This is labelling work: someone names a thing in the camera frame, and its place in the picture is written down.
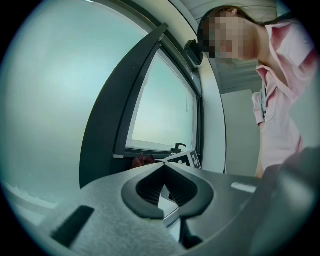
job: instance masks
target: white wall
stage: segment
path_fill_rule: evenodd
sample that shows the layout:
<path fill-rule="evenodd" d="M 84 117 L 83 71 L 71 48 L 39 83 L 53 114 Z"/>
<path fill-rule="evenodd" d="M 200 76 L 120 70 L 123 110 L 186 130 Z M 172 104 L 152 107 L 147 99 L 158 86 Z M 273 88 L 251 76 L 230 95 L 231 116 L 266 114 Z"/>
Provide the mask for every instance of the white wall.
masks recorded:
<path fill-rule="evenodd" d="M 251 90 L 222 94 L 226 125 L 226 169 L 228 174 L 254 176 L 260 150 Z"/>
<path fill-rule="evenodd" d="M 302 96 L 292 106 L 290 117 L 300 131 L 305 147 L 320 146 L 320 69 Z"/>
<path fill-rule="evenodd" d="M 94 103 L 146 34 L 87 1 L 47 0 L 35 10 L 1 66 L 0 163 L 8 184 L 52 203 L 80 189 L 81 147 Z"/>
<path fill-rule="evenodd" d="M 22 192 L 3 180 L 1 185 L 2 191 L 15 213 L 35 226 L 38 226 L 58 205 L 30 196 L 27 192 Z"/>
<path fill-rule="evenodd" d="M 202 169 L 223 173 L 226 159 L 226 131 L 223 104 L 217 80 L 210 65 L 199 69 L 204 112 Z"/>

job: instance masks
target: gray plastic panel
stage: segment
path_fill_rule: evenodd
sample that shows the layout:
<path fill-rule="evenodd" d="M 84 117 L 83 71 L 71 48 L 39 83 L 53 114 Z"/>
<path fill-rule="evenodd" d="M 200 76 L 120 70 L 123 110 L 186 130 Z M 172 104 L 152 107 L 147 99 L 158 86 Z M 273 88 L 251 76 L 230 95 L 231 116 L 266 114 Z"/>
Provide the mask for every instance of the gray plastic panel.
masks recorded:
<path fill-rule="evenodd" d="M 260 179 L 198 170 L 185 165 L 170 163 L 181 170 L 207 181 L 213 188 L 214 198 L 205 212 L 186 221 L 192 235 L 206 240 L 224 229 L 244 209 L 252 193 L 231 187 L 233 183 L 258 186 Z"/>
<path fill-rule="evenodd" d="M 182 253 L 183 247 L 174 240 L 162 220 L 138 217 L 128 209 L 121 197 L 126 181 L 163 165 L 151 164 L 91 182 L 75 198 L 59 205 L 40 228 L 50 235 L 79 206 L 89 206 L 94 213 L 71 244 L 72 251 L 88 256 L 167 256 Z"/>
<path fill-rule="evenodd" d="M 319 155 L 319 147 L 306 148 L 284 164 L 268 167 L 244 209 L 213 236 L 184 255 L 270 255 L 279 253 L 282 246 L 295 236 L 303 238 L 299 229 L 319 200 Z M 187 220 L 190 232 L 198 235 L 204 234 L 205 229 L 211 231 L 213 223 L 220 221 L 213 217 L 215 212 L 211 211 L 206 220 L 204 216 L 198 220 Z"/>

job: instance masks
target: black handle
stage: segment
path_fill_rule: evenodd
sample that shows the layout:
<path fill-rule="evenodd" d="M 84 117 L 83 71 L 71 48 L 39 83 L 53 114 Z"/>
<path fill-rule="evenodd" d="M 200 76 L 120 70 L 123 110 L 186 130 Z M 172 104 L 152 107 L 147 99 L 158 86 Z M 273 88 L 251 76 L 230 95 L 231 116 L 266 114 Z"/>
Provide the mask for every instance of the black handle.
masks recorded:
<path fill-rule="evenodd" d="M 187 147 L 187 145 L 185 145 L 185 144 L 183 144 L 183 143 L 176 143 L 176 144 L 175 144 L 175 149 L 178 149 L 180 145 Z"/>
<path fill-rule="evenodd" d="M 204 59 L 204 53 L 196 40 L 189 40 L 184 47 L 184 51 L 194 64 L 198 66 L 201 65 L 202 60 Z"/>

